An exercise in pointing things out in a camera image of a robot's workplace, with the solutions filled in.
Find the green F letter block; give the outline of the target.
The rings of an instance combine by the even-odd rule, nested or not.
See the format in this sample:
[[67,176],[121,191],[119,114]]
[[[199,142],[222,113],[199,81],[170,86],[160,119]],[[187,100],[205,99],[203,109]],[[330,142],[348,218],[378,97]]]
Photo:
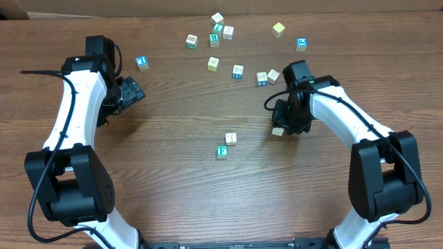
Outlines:
[[219,145],[217,147],[217,158],[225,159],[228,156],[228,147],[226,145]]

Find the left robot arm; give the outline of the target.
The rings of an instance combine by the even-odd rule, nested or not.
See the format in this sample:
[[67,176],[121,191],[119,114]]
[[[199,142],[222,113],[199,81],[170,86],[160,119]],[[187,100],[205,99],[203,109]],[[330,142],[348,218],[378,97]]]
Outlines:
[[33,187],[27,217],[33,239],[51,243],[84,232],[99,248],[148,247],[116,209],[113,181],[94,150],[96,129],[108,116],[145,97],[121,71],[118,45],[96,35],[86,38],[83,56],[67,58],[60,70],[33,72],[60,78],[64,87],[51,134],[24,161]]

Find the plain wooden picture block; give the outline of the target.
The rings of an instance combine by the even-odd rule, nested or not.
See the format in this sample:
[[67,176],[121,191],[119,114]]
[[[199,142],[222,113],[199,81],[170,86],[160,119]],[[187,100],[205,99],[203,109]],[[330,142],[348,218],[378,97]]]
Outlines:
[[226,144],[228,146],[237,144],[237,134],[236,133],[226,133],[225,134]]

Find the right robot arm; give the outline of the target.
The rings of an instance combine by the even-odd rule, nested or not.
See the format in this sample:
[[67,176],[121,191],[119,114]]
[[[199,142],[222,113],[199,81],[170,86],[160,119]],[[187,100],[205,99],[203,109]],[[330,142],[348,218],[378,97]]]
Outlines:
[[309,132],[313,120],[327,125],[350,150],[348,194],[352,207],[324,238],[295,238],[288,248],[389,248],[377,234],[412,206],[429,201],[417,141],[366,114],[332,76],[315,77],[304,60],[282,71],[287,100],[272,112],[276,136]]

